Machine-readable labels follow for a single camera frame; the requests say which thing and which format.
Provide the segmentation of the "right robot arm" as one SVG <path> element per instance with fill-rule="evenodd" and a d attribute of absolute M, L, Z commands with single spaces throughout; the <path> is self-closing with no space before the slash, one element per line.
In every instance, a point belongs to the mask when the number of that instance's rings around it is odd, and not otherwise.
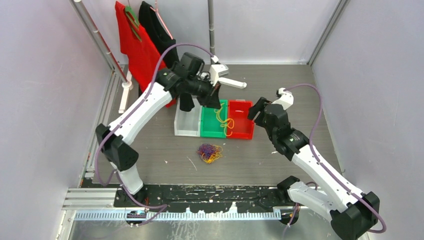
<path fill-rule="evenodd" d="M 357 240 L 378 223 L 380 199 L 372 191 L 364 193 L 337 172 L 310 145 L 301 131 L 291 127 L 283 105 L 261 97 L 247 118 L 263 127 L 275 150 L 303 169 L 322 191 L 314 190 L 290 176 L 277 185 L 283 205 L 304 205 L 330 222 L 342 240 Z"/>

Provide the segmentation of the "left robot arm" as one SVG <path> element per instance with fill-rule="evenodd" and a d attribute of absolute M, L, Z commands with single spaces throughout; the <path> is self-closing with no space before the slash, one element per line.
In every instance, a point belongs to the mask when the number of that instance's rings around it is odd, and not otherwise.
<path fill-rule="evenodd" d="M 146 123 L 176 98 L 180 99 L 180 109 L 185 112 L 194 108 L 192 97 L 196 97 L 201 106 L 221 107 L 219 78 L 227 75 L 229 68 L 217 62 L 202 76 L 203 65 L 204 61 L 198 56 L 184 53 L 172 68 L 159 70 L 147 89 L 119 118 L 108 126 L 101 123 L 95 129 L 99 150 L 117 171 L 128 190 L 126 200 L 135 207 L 145 202 L 146 193 L 136 166 L 139 154 L 131 144 Z"/>

